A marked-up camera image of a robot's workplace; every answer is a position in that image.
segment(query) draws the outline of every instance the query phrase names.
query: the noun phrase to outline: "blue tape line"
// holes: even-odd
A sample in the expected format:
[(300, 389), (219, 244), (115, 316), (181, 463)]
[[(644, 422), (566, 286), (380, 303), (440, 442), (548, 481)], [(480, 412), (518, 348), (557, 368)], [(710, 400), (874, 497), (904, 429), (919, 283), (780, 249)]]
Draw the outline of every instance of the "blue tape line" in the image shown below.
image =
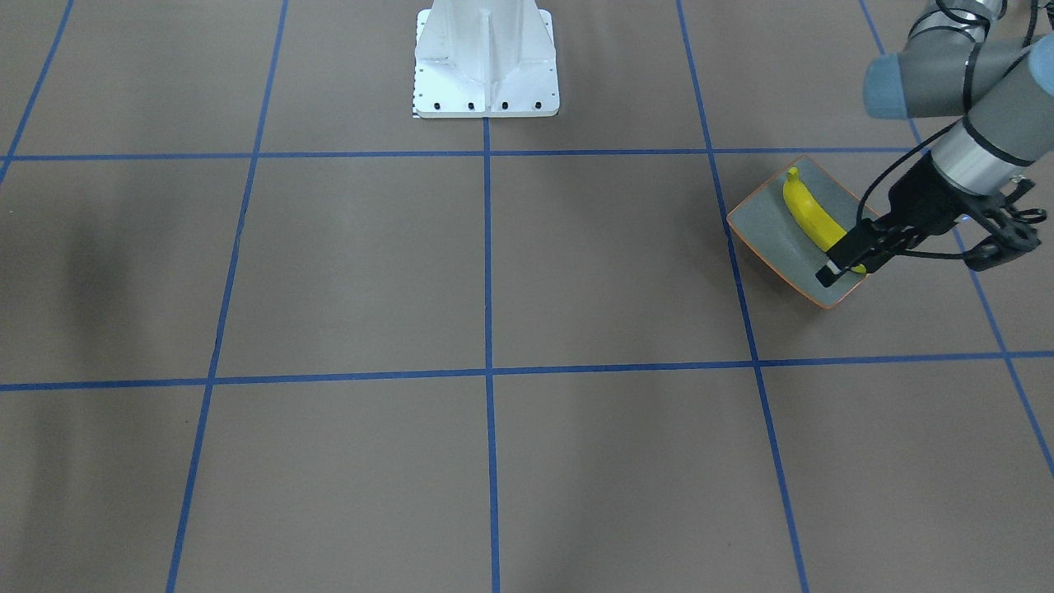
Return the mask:
[(179, 560), (183, 555), (183, 540), (187, 535), (187, 520), (191, 515), (191, 500), (194, 498), (194, 485), (197, 481), (198, 462), (201, 460), (201, 444), (204, 442), (204, 426), (209, 419), (209, 408), (212, 404), (212, 386), (206, 386), (201, 397), (201, 412), (198, 413), (197, 431), (194, 434), (194, 450), (191, 452), (191, 467), (187, 473), (187, 486), (183, 488), (183, 502), (179, 508), (179, 523), (176, 526), (176, 542), (172, 547), (172, 564), (169, 565), (169, 578), (164, 587), (165, 593), (176, 590), (176, 577), (179, 574)]
[(871, 36), (875, 38), (875, 45), (878, 46), (878, 53), (884, 56), (885, 46), (882, 45), (882, 38), (878, 35), (878, 27), (875, 26), (875, 20), (871, 18), (871, 11), (867, 9), (867, 3), (864, 0), (860, 0), (860, 9), (863, 11), (863, 16), (867, 19), (867, 26), (871, 27)]
[(497, 436), (494, 427), (493, 249), (491, 241), (490, 119), (483, 120), (484, 359), (487, 377), (487, 466), (490, 477), (490, 588), (502, 590), (497, 506)]
[(1012, 359), (1049, 359), (1054, 358), (1054, 351), (1024, 351), (1017, 353), (1007, 353)]
[(137, 388), (202, 388), (208, 379), (141, 379), (125, 381), (70, 381), (55, 383), (0, 384), (0, 393), (12, 392), (64, 392), (81, 390), (131, 390)]
[(768, 446), (772, 450), (773, 464), (776, 467), (776, 479), (780, 487), (780, 497), (783, 501), (783, 514), (787, 523), (787, 534), (790, 537), (790, 547), (794, 552), (795, 567), (798, 570), (798, 581), (802, 593), (808, 593), (808, 577), (805, 573), (805, 562), (801, 554), (801, 546), (798, 540), (798, 529), (794, 518), (794, 509), (790, 505), (790, 494), (786, 486), (786, 477), (783, 473), (783, 461), (780, 456), (779, 441), (776, 436), (776, 427), (773, 423), (772, 411), (768, 408), (768, 395), (765, 390), (765, 381), (762, 377), (761, 365), (758, 364), (758, 347), (754, 337), (754, 328), (750, 323), (750, 312), (746, 304), (746, 293), (743, 290), (743, 278), (739, 270), (739, 261), (736, 257), (736, 244), (733, 240), (731, 229), (728, 225), (728, 211), (724, 202), (724, 192), (721, 189), (721, 175), (718, 172), (717, 159), (714, 155), (714, 142), (710, 138), (710, 129), (706, 120), (706, 106), (703, 103), (703, 93), (699, 84), (699, 74), (696, 68), (696, 59), (691, 51), (691, 41), (688, 37), (688, 25), (684, 18), (684, 5), (682, 0), (677, 0), (678, 18), (681, 21), (681, 35), (684, 38), (684, 50), (688, 58), (688, 70), (691, 73), (691, 85), (696, 93), (696, 104), (699, 108), (699, 121), (703, 127), (703, 138), (709, 151), (707, 157), (710, 162), (710, 174), (714, 177), (714, 189), (717, 192), (718, 207), (721, 212), (721, 225), (724, 228), (725, 241), (728, 246), (728, 260), (731, 263), (733, 277), (736, 280), (736, 292), (739, 295), (740, 313), (743, 316), (743, 328), (746, 332), (746, 341), (750, 350), (750, 361), (754, 367), (754, 377), (758, 386), (758, 395), (761, 399), (761, 410), (765, 417), (765, 429), (768, 433)]
[(390, 381), (398, 379), (443, 379), (453, 377), (483, 377), (483, 369), (451, 369), (438, 371), (391, 371), (375, 373), (327, 373), (319, 375), (258, 375), (248, 377), (217, 377), (216, 386), (269, 386), (282, 383), (334, 383), (340, 381)]
[[(219, 367), (219, 353), (223, 347), (223, 332), (227, 329), (227, 314), (231, 305), (231, 293), (234, 290), (234, 276), (238, 266), (238, 254), (241, 243), (241, 232), (246, 225), (246, 213), (249, 210), (249, 198), (253, 191), (253, 180), (256, 175), (256, 163), (260, 144), (264, 141), (264, 126), (267, 122), (267, 111), (271, 100), (271, 88), (274, 85), (275, 71), (278, 68), (278, 54), (281, 48), (281, 37), (286, 28), (286, 15), (289, 12), (289, 0), (282, 0), (281, 12), (278, 15), (278, 27), (275, 33), (274, 47), (271, 51), (271, 65), (268, 70), (267, 84), (264, 87), (264, 98), (260, 102), (259, 119), (256, 123), (256, 139), (253, 142), (253, 157), (249, 162), (249, 173), (246, 176), (246, 189), (241, 196), (241, 207), (238, 212), (238, 224), (234, 232), (234, 245), (231, 248), (231, 262), (227, 271), (227, 282), (223, 286), (223, 300), (219, 308), (219, 320), (216, 323), (216, 343), (212, 353), (212, 360), (209, 363), (210, 381), (216, 378), (216, 370)], [(204, 442), (206, 426), (209, 421), (209, 408), (212, 402), (213, 384), (206, 386), (204, 395), (201, 397), (201, 413), (198, 417), (197, 433), (194, 437), (194, 450), (191, 453), (190, 469), (187, 473), (187, 488), (183, 491), (183, 503), (179, 511), (179, 523), (176, 529), (176, 541), (172, 549), (172, 564), (169, 566), (169, 578), (165, 587), (167, 593), (174, 593), (176, 579), (179, 576), (179, 561), (182, 557), (183, 540), (187, 536), (187, 521), (190, 518), (191, 502), (194, 498), (194, 485), (197, 480), (198, 462), (201, 459), (201, 447)]]
[(12, 157), (18, 161), (40, 160), (206, 160), (215, 158), (252, 158), (251, 152), (201, 152), (159, 154), (26, 154)]
[(632, 154), (706, 154), (706, 149), (495, 150), (491, 156), (617, 156)]
[(11, 146), (7, 147), (7, 158), (4, 159), (3, 164), (0, 164), (0, 183), (7, 176), (7, 169), (11, 166), (12, 157), (15, 156), (15, 151), (18, 150), (18, 143), (22, 141), (22, 133), (25, 132), (25, 125), (30, 122), (30, 115), (33, 113), (33, 106), (37, 103), (37, 97), (40, 96), (40, 88), (44, 85), (44, 78), (47, 77), (47, 71), (52, 68), (55, 54), (59, 51), (59, 42), (62, 41), (62, 34), (65, 33), (65, 26), (70, 22), (70, 13), (72, 11), (73, 0), (66, 0), (66, 7), (62, 11), (59, 28), (55, 32), (55, 39), (52, 40), (47, 57), (44, 58), (44, 65), (40, 68), (40, 76), (37, 77), (37, 83), (33, 85), (33, 92), (30, 93), (30, 100), (25, 103), (25, 108), (22, 111), (22, 118), (19, 119), (15, 136), (11, 140)]
[[(610, 155), (674, 155), (674, 154), (826, 154), (826, 153), (904, 153), (910, 146), (758, 146), (725, 149), (573, 149), (573, 150), (495, 150), (490, 156), (610, 156)], [(3, 156), (4, 161), (67, 161), (67, 160), (207, 160), (250, 159), (252, 152), (187, 152), (154, 154), (22, 154)], [(299, 151), (260, 152), (258, 158), (431, 158), (480, 157), (483, 151)]]
[[(798, 367), (846, 367), (854, 364), (898, 364), (922, 362), (954, 362), (971, 360), (1051, 359), (1054, 351), (1021, 351), (1002, 353), (955, 353), (936, 355), (841, 357), (814, 359), (770, 359), (759, 360), (761, 368)], [(660, 371), (714, 371), (721, 369), (752, 369), (754, 361), (702, 361), (670, 363), (598, 364), (565, 367), (507, 367), (486, 369), (444, 369), (434, 371), (383, 371), (360, 373), (326, 373), (313, 375), (253, 375), (188, 378), (188, 379), (132, 379), (115, 381), (71, 381), (37, 383), (0, 383), (0, 393), (14, 392), (59, 392), (82, 390), (126, 390), (136, 388), (202, 388), (206, 386), (266, 386), (282, 383), (319, 383), (341, 381), (387, 381), (399, 379), (445, 379), (456, 377), (485, 377), (488, 373), (495, 377), (518, 375), (572, 375), (590, 373), (648, 373)]]
[(261, 152), (260, 158), (421, 158), (437, 156), (483, 156), (479, 150), (378, 150), (347, 152)]
[(707, 371), (718, 369), (752, 369), (753, 361), (671, 362), (642, 364), (597, 364), (567, 367), (508, 367), (495, 369), (496, 376), (508, 375), (570, 375), (581, 373), (646, 373), (656, 371)]
[(848, 364), (897, 364), (917, 362), (949, 362), (964, 360), (999, 360), (1003, 356), (1000, 353), (963, 353), (963, 354), (940, 354), (940, 355), (905, 355), (905, 356), (877, 356), (877, 357), (838, 357), (838, 358), (817, 358), (817, 359), (780, 359), (763, 360), (758, 364), (761, 367), (836, 367)]
[(1051, 449), (1047, 444), (1047, 439), (1043, 438), (1043, 431), (1039, 428), (1039, 421), (1036, 420), (1036, 413), (1032, 410), (1032, 402), (1029, 401), (1029, 396), (1024, 393), (1024, 387), (1021, 386), (1021, 379), (1017, 376), (1017, 369), (1014, 368), (1014, 363), (1010, 357), (1006, 358), (1006, 363), (1007, 371), (1010, 372), (1010, 378), (1014, 381), (1014, 389), (1017, 390), (1017, 398), (1021, 400), (1021, 408), (1024, 409), (1024, 416), (1028, 417), (1029, 424), (1032, 427), (1032, 434), (1035, 435), (1036, 442), (1039, 443), (1039, 451), (1043, 455), (1043, 460), (1047, 461), (1047, 471), (1054, 478), (1054, 456), (1051, 455)]
[(714, 154), (797, 154), (797, 153), (886, 153), (902, 154), (912, 150), (911, 146), (774, 146), (774, 147), (728, 147), (714, 149)]
[[(879, 38), (878, 31), (875, 28), (875, 23), (871, 18), (871, 13), (867, 11), (867, 4), (865, 0), (860, 1), (860, 8), (863, 11), (864, 17), (867, 19), (867, 23), (872, 28), (872, 33), (875, 36), (875, 43), (878, 45), (878, 51), (882, 55), (885, 55), (885, 48), (882, 46), (882, 40)], [(922, 136), (919, 134), (918, 126), (915, 124), (914, 119), (907, 120), (909, 125), (912, 127), (912, 134), (915, 136), (915, 141), (921, 142)], [(965, 244), (962, 241), (962, 235), (959, 233), (959, 229), (953, 229), (953, 235), (955, 236), (955, 241), (959, 246), (960, 251), (965, 251)], [(989, 304), (988, 295), (984, 293), (984, 286), (981, 285), (980, 278), (977, 272), (974, 270), (970, 271), (970, 279), (974, 283), (974, 289), (977, 292), (977, 298), (981, 302), (981, 309), (984, 310), (984, 316), (988, 318), (989, 327), (992, 330), (992, 335), (995, 337), (996, 343), (999, 345), (1000, 358), (1003, 359), (1007, 364), (1007, 371), (1010, 373), (1011, 380), (1014, 383), (1014, 389), (1017, 391), (1017, 397), (1021, 401), (1021, 407), (1024, 409), (1024, 414), (1029, 419), (1029, 424), (1032, 427), (1032, 433), (1036, 438), (1036, 442), (1039, 444), (1039, 451), (1043, 456), (1043, 460), (1047, 462), (1047, 469), (1050, 471), (1051, 477), (1054, 477), (1054, 457), (1051, 456), (1050, 447), (1047, 444), (1047, 439), (1043, 437), (1042, 430), (1039, 423), (1036, 421), (1035, 414), (1032, 411), (1032, 403), (1029, 401), (1029, 396), (1024, 392), (1024, 387), (1021, 386), (1021, 381), (1017, 376), (1017, 369), (1014, 368), (1013, 354), (1007, 351), (1007, 344), (1002, 339), (1002, 332), (999, 330), (999, 324), (995, 319), (995, 314), (992, 312), (992, 308)]]
[[(962, 235), (959, 234), (959, 229), (954, 229), (955, 241), (959, 245), (960, 251), (965, 251), (965, 244), (962, 242)], [(1039, 452), (1043, 456), (1043, 460), (1047, 462), (1047, 470), (1050, 472), (1051, 477), (1054, 478), (1054, 457), (1051, 456), (1050, 447), (1047, 444), (1047, 439), (1043, 437), (1043, 431), (1039, 427), (1039, 422), (1036, 420), (1036, 415), (1032, 410), (1032, 402), (1029, 401), (1029, 396), (1024, 392), (1024, 387), (1021, 384), (1020, 378), (1017, 376), (1017, 369), (1014, 367), (1013, 357), (1010, 356), (1007, 351), (1007, 343), (1002, 339), (1002, 332), (999, 330), (999, 324), (995, 320), (995, 314), (992, 312), (991, 305), (989, 305), (988, 295), (984, 293), (984, 288), (981, 285), (980, 277), (978, 277), (977, 272), (970, 270), (970, 279), (974, 282), (974, 288), (977, 290), (977, 296), (981, 301), (981, 308), (984, 310), (984, 316), (988, 317), (989, 325), (992, 328), (992, 334), (995, 336), (996, 343), (999, 344), (999, 352), (1002, 353), (1003, 362), (1007, 364), (1007, 371), (1010, 373), (1010, 378), (1014, 382), (1014, 390), (1017, 391), (1017, 398), (1021, 401), (1021, 408), (1024, 409), (1024, 415), (1029, 419), (1029, 424), (1032, 427), (1032, 434), (1036, 438), (1036, 442), (1039, 444)]]

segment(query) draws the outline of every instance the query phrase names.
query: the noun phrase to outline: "banana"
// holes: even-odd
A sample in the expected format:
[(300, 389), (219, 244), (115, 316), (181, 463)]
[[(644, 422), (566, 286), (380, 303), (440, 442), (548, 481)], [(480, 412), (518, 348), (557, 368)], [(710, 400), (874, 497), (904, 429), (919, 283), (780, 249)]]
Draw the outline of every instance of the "banana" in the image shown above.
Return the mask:
[[(786, 202), (787, 209), (790, 210), (790, 214), (801, 230), (805, 231), (808, 238), (813, 239), (813, 242), (821, 251), (831, 249), (845, 236), (845, 229), (816, 201), (813, 192), (808, 191), (808, 187), (798, 176), (797, 166), (787, 170), (787, 180), (783, 182), (783, 201)], [(867, 273), (863, 265), (854, 265), (853, 271), (861, 274)]]

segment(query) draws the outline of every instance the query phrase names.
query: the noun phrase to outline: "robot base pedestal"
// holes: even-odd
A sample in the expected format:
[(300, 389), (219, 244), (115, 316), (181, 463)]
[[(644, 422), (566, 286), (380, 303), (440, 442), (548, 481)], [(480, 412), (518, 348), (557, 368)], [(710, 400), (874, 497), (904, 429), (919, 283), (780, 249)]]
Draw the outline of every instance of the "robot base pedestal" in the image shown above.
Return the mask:
[[(423, 118), (483, 118), (483, 117), (550, 117), (560, 111), (560, 86), (557, 78), (557, 60), (552, 51), (552, 15), (539, 9), (544, 23), (546, 39), (551, 52), (549, 59), (522, 59), (506, 72), (495, 63), (495, 54), (507, 55), (519, 52), (515, 44), (523, 38), (497, 39), (492, 32), (494, 18), (491, 13), (481, 12), (479, 25), (482, 35), (470, 39), (473, 46), (471, 63), (457, 63), (453, 57), (457, 52), (440, 52), (447, 59), (433, 56), (423, 57), (421, 39), (432, 9), (424, 9), (417, 15), (417, 48), (414, 71), (413, 115)], [(458, 36), (453, 26), (448, 26), (443, 44), (457, 43)]]

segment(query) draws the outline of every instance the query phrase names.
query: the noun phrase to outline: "robotic arm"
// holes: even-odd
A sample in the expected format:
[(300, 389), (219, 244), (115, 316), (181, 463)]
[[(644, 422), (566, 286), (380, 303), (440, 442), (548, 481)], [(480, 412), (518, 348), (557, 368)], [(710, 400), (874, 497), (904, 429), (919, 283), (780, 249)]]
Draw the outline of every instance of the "robotic arm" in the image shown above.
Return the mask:
[[(951, 0), (950, 7), (931, 0), (904, 52), (879, 58), (868, 71), (865, 103), (874, 116), (965, 116), (928, 140), (942, 135), (890, 189), (889, 214), (863, 218), (861, 202), (857, 224), (816, 273), (824, 285), (856, 264), (874, 272), (894, 255), (961, 258), (984, 270), (1039, 244), (1033, 225), (1046, 213), (1014, 204), (1034, 186), (1021, 173), (1054, 149), (1054, 35), (1023, 51), (1020, 40), (984, 43), (1000, 16), (992, 3)], [(1011, 181), (1016, 189), (1000, 193)], [(963, 214), (990, 233), (976, 246), (958, 254), (912, 251)]]

